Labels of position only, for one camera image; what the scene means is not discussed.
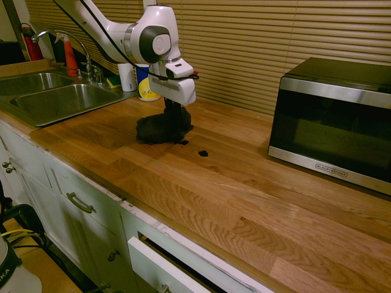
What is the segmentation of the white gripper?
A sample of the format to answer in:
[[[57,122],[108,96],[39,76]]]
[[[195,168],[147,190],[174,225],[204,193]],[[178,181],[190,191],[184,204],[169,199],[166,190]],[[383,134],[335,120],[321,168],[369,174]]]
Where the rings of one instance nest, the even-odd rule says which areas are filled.
[[[190,105],[196,101],[196,85],[193,79],[183,79],[180,81],[167,80],[162,81],[157,77],[149,75],[150,89],[164,97],[164,115],[168,118],[172,117],[172,109],[174,101],[174,117],[183,118],[183,107]]]

